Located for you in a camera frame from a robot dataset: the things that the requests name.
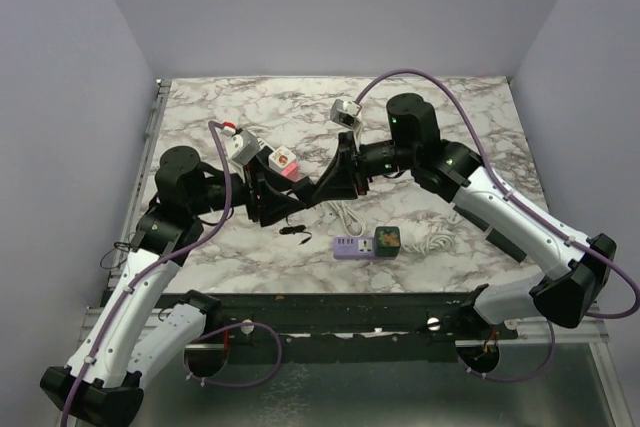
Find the small black adapter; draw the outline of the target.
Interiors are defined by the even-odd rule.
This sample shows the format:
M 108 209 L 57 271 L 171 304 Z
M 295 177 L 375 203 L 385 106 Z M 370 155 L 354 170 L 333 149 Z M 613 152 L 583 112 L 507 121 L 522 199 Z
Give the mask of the small black adapter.
M 310 202 L 315 191 L 316 184 L 309 177 L 304 177 L 292 185 L 292 193 L 302 202 Z

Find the pink plug adapter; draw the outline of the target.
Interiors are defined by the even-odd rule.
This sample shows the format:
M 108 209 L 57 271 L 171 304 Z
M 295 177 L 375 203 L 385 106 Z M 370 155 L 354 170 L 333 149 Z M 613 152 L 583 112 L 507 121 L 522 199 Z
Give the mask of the pink plug adapter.
M 300 176 L 299 165 L 296 162 L 292 162 L 282 169 L 280 174 L 292 182 L 297 182 Z

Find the white cube socket adapter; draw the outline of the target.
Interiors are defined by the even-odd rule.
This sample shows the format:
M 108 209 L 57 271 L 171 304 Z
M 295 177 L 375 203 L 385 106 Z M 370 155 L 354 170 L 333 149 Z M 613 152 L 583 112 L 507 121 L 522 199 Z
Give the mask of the white cube socket adapter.
M 284 146 L 275 149 L 268 156 L 269 167 L 276 172 L 286 170 L 295 161 L 295 154 Z

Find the purple power strip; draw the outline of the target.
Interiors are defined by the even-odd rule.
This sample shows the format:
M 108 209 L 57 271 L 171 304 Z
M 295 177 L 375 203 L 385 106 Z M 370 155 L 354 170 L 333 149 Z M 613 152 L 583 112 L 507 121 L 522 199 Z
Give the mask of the purple power strip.
M 374 238 L 371 236 L 337 236 L 332 243 L 333 258 L 336 260 L 375 259 Z

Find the dark green charger block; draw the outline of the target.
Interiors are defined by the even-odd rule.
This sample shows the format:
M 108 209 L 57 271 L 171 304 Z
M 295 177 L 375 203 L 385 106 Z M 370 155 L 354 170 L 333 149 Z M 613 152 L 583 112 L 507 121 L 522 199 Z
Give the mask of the dark green charger block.
M 401 249 L 400 229 L 397 226 L 378 226 L 374 232 L 374 253 L 377 257 L 395 258 Z

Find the white power strip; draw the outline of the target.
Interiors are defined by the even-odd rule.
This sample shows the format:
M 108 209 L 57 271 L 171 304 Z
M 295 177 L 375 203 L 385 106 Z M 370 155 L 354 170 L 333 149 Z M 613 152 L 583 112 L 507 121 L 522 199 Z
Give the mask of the white power strip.
M 265 143 L 265 142 L 262 142 L 262 141 L 259 141 L 259 147 L 260 147 L 260 150 L 262 150 L 262 149 L 264 149 L 264 148 L 267 148 L 267 149 L 269 149 L 270 151 L 273 151 L 273 150 L 274 150 L 274 148 L 273 148 L 273 147 L 271 147 L 269 144 L 267 144 L 267 143 Z

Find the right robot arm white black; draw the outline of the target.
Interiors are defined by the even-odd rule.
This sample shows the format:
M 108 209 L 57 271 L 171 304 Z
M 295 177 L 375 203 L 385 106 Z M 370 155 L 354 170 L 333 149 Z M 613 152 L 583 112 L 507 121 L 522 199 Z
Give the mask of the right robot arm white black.
M 605 234 L 589 237 L 528 200 L 497 175 L 478 153 L 440 136 L 434 107 L 404 93 L 386 104 L 391 137 L 358 145 L 353 132 L 338 137 L 331 163 L 319 178 L 312 204 L 365 194 L 376 176 L 408 171 L 424 190 L 488 234 L 488 241 L 517 261 L 529 258 L 540 273 L 521 281 L 477 288 L 459 314 L 461 330 L 481 338 L 506 320 L 542 316 L 577 327 L 609 276 L 616 251 Z

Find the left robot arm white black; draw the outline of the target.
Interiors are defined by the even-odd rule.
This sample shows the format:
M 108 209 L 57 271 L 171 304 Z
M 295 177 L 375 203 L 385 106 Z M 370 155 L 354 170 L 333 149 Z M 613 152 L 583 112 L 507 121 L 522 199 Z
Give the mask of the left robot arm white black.
M 62 367 L 50 367 L 40 387 L 60 409 L 60 423 L 128 426 L 148 384 L 193 341 L 218 340 L 253 330 L 252 320 L 227 321 L 219 299 L 195 290 L 181 295 L 148 335 L 146 322 L 170 281 L 195 248 L 210 241 L 236 206 L 270 226 L 301 211 L 293 184 L 263 164 L 232 173 L 216 169 L 188 146 L 166 151 L 155 174 L 156 195 L 138 221 L 119 281 L 90 333 Z

